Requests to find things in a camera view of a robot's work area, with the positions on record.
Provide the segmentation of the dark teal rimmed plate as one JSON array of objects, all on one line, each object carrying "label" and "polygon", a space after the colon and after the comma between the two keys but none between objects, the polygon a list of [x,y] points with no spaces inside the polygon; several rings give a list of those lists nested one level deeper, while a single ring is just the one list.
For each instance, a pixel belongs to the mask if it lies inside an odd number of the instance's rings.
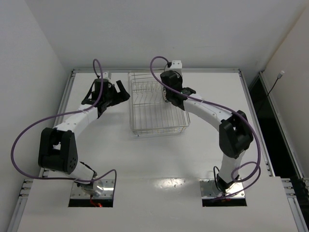
[{"label": "dark teal rimmed plate", "polygon": [[162,89],[162,94],[163,94],[164,101],[169,102],[169,100],[167,99],[167,90],[165,87]]}]

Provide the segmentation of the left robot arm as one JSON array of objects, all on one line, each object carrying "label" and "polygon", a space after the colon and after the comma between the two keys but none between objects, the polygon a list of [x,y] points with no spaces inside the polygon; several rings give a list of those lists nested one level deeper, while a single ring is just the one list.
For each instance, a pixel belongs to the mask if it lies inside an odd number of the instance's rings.
[{"label": "left robot arm", "polygon": [[38,165],[65,174],[85,191],[97,189],[97,173],[79,161],[76,138],[90,123],[100,118],[108,107],[126,102],[129,98],[122,81],[112,84],[106,78],[95,79],[78,113],[54,128],[45,128],[41,132]]}]

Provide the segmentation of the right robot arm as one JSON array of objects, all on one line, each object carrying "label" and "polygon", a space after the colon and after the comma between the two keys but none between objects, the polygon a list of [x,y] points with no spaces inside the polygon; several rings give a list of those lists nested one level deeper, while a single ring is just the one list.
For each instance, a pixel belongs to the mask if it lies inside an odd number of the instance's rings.
[{"label": "right robot arm", "polygon": [[237,115],[218,106],[202,103],[202,97],[195,90],[182,86],[183,78],[178,72],[168,70],[161,73],[160,78],[163,84],[180,92],[178,94],[167,88],[167,101],[203,119],[219,132],[223,159],[216,182],[219,191],[226,193],[239,178],[236,168],[240,167],[242,157],[253,141],[251,130]]}]

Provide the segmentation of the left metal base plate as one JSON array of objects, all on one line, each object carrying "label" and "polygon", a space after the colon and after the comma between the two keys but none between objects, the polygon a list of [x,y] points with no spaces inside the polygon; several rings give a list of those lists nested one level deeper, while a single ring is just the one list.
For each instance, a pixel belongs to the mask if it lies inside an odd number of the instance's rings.
[{"label": "left metal base plate", "polygon": [[111,199],[114,191],[114,180],[102,179],[92,184],[74,182],[70,192],[71,199]]}]

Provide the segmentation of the metal base plate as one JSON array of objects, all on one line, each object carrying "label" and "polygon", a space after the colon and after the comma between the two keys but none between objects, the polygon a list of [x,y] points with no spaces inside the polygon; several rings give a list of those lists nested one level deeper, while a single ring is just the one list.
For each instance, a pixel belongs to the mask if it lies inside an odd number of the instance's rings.
[{"label": "metal base plate", "polygon": [[218,190],[214,179],[200,179],[200,189],[202,199],[214,199],[222,196],[228,196],[228,199],[245,199],[245,192],[242,183],[234,183],[225,193]]},{"label": "metal base plate", "polygon": [[92,184],[74,182],[70,192],[71,199],[111,199],[114,191],[114,180],[102,179]]}]

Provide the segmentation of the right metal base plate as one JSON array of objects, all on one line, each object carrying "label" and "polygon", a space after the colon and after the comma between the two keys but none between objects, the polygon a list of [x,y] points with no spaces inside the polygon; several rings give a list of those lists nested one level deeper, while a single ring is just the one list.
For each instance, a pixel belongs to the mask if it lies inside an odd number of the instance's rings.
[{"label": "right metal base plate", "polygon": [[245,192],[242,183],[234,183],[225,193],[218,190],[214,179],[200,179],[200,189],[202,199],[214,199],[222,196],[228,196],[228,199],[245,199]]}]

